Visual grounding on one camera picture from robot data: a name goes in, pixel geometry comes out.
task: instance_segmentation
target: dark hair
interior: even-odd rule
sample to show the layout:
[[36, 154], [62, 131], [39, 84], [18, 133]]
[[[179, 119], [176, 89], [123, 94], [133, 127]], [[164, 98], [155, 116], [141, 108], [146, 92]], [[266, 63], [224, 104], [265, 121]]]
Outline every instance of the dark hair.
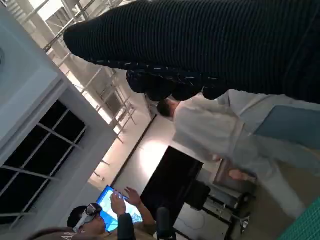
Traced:
[[168, 104], [167, 100], [162, 100], [158, 103], [156, 109], [158, 110], [158, 113], [165, 117], [169, 118], [170, 117], [170, 105]]
[[67, 226], [69, 228], [74, 228], [78, 222], [80, 221], [82, 214], [86, 210], [87, 206], [78, 206], [75, 209], [72, 210], [70, 213], [70, 216], [66, 222]]

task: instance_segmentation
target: white lab coat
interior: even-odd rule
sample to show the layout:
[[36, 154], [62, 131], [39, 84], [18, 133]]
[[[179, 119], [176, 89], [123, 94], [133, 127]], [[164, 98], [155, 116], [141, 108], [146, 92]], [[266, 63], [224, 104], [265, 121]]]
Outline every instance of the white lab coat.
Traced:
[[[275, 106], [320, 111], [320, 104], [294, 100], [285, 95], [253, 94], [236, 90], [227, 91], [217, 101], [224, 108], [230, 108], [245, 123], [244, 129], [249, 133], [257, 130]], [[305, 169], [320, 177], [320, 156], [315, 151], [298, 144], [267, 137], [255, 136], [255, 139], [261, 154]]]
[[199, 94], [180, 103], [173, 123], [178, 133], [255, 173], [287, 215], [297, 218], [305, 210], [273, 156], [265, 155], [268, 151], [260, 154], [258, 139], [244, 129], [244, 122], [228, 105], [220, 105], [217, 100], [207, 100]]

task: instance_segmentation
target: green mat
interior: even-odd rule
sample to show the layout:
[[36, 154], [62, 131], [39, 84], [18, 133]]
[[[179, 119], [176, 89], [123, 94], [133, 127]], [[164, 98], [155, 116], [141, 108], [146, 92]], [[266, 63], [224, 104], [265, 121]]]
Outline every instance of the green mat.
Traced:
[[320, 240], [320, 197], [277, 240]]

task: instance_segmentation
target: vr headset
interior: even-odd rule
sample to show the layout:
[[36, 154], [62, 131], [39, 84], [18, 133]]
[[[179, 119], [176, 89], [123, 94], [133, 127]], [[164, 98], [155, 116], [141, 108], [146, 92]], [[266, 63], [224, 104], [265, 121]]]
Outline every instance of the vr headset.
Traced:
[[91, 222], [100, 212], [102, 211], [102, 207], [97, 203], [89, 204], [86, 209], [83, 211], [82, 216], [77, 223], [77, 225], [73, 228], [73, 230], [78, 233], [80, 227], [82, 227], [85, 223]]

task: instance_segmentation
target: blue screen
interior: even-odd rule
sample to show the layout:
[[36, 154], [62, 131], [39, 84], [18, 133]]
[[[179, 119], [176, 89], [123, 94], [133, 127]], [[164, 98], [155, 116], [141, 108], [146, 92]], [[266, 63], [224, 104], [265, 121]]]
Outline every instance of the blue screen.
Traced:
[[[118, 227], [118, 216], [111, 209], [110, 197], [113, 192], [114, 189], [110, 186], [107, 186], [96, 201], [103, 209], [103, 211], [100, 213], [100, 216], [105, 222], [105, 230], [109, 232]], [[126, 207], [125, 212], [131, 215], [133, 223], [142, 222], [142, 216], [138, 209], [135, 206], [127, 203], [127, 201], [124, 202]]]

